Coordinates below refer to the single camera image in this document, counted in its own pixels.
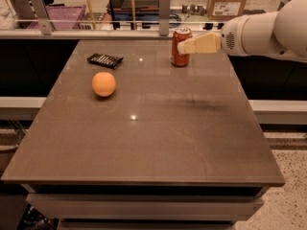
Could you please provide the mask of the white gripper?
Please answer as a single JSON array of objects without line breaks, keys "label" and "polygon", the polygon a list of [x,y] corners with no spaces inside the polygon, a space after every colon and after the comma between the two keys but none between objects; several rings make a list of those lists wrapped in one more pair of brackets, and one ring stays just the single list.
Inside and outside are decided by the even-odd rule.
[{"label": "white gripper", "polygon": [[221,37],[216,33],[200,34],[189,39],[181,41],[178,46],[180,54],[213,54],[219,49],[223,50],[230,56],[246,56],[242,36],[248,17],[235,17],[226,22],[221,28]]}]

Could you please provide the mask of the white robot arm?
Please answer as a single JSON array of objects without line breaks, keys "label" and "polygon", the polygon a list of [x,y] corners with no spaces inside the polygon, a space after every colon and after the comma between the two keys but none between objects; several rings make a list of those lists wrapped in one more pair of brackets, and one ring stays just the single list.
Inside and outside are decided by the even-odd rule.
[{"label": "white robot arm", "polygon": [[291,0],[279,11],[244,15],[226,22],[219,33],[185,39],[181,54],[217,53],[307,62],[307,0]]}]

